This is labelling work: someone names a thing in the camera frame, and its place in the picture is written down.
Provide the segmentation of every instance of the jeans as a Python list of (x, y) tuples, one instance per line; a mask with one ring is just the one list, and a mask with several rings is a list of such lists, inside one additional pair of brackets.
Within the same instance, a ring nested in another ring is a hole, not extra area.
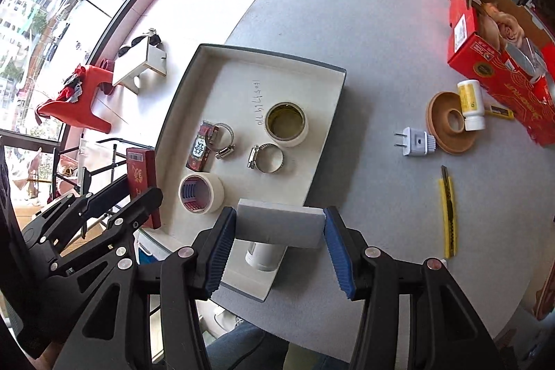
[[(289, 342), (247, 322), (206, 347), (212, 370), (282, 370)], [(349, 364), (320, 355), (313, 370), (347, 370)]]

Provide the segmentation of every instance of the red cardboard box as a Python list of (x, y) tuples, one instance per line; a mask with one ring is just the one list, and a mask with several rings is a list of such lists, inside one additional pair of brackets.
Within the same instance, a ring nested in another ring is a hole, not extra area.
[[(156, 187), (156, 163), (153, 149), (127, 148), (127, 180), (131, 199), (139, 196), (147, 188)], [(162, 225), (160, 211), (151, 213), (141, 227), (158, 229)]]
[[(499, 10), (512, 14), (526, 37), (542, 50), (550, 72), (555, 75), (555, 45), (547, 33), (532, 22), (528, 11), (512, 0), (481, 1), (494, 2)], [(478, 36), (478, 13), (471, 4), (470, 0), (451, 0), (449, 65), (465, 77), (477, 79), (493, 98), (513, 110), (515, 118), (536, 143), (542, 146), (555, 143), (555, 107), (538, 99), (529, 83), (530, 76), (506, 51), (499, 52)]]

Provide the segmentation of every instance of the white pill bottle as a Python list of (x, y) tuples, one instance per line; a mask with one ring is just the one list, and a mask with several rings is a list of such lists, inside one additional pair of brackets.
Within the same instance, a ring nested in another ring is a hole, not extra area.
[(479, 131), (486, 128), (484, 99), (482, 88), (476, 79), (463, 80), (457, 84), (461, 97), (464, 128), (467, 131)]

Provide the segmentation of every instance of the cardboard flap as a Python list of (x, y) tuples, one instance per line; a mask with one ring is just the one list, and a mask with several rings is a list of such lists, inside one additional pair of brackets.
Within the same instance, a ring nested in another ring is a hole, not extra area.
[(542, 49), (549, 43), (551, 39), (545, 30), (539, 29), (532, 21), (532, 16), (526, 10), (526, 8), (521, 5), (517, 6), (512, 0), (481, 0), (482, 2), (492, 2), (497, 5), (500, 11), (509, 13), (513, 15), (520, 27), (523, 28), (526, 37), (531, 39), (534, 44)]

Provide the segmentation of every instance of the screw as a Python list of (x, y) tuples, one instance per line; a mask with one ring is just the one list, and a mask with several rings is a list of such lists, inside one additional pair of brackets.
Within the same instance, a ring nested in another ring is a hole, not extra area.
[(431, 270), (439, 270), (443, 265), (437, 259), (430, 259), (428, 260), (428, 268)]
[(133, 261), (128, 257), (126, 257), (125, 259), (121, 259), (118, 262), (118, 268), (120, 270), (127, 270), (128, 268), (131, 268), (131, 265), (133, 265)]
[(381, 256), (381, 251), (378, 248), (376, 248), (375, 246), (369, 246), (368, 248), (366, 248), (364, 250), (364, 254), (367, 257), (377, 258), (377, 257)]
[(177, 255), (184, 259), (191, 257), (193, 254), (195, 254), (195, 251), (190, 246), (185, 246), (177, 251)]

